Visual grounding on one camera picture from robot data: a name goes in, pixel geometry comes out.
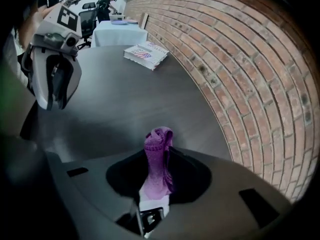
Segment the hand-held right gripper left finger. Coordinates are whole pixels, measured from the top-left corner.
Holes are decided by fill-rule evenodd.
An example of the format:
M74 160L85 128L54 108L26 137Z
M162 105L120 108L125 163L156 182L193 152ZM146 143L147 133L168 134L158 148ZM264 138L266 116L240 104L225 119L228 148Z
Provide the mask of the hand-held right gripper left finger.
M144 150L116 162L106 171L106 180L120 196L140 199L139 191L149 174Z

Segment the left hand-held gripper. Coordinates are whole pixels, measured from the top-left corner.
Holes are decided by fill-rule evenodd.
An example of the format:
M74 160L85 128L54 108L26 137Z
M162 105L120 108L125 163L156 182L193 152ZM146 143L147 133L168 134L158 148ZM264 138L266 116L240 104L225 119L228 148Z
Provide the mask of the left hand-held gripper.
M62 4L53 7L46 17L39 12L34 13L22 25L21 45L25 52L21 66L29 72L28 60L31 57L31 85L42 109L52 109L53 89L54 100L60 110L66 107L77 90L82 70L76 59L76 44L81 38L80 17Z

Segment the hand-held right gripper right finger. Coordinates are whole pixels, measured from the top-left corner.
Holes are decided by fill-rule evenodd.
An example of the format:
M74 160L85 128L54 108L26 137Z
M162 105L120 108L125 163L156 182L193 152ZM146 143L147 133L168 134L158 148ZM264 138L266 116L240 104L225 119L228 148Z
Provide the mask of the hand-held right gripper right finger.
M174 147L168 148L166 169L170 176L170 205L193 203L212 182L211 170L204 163Z

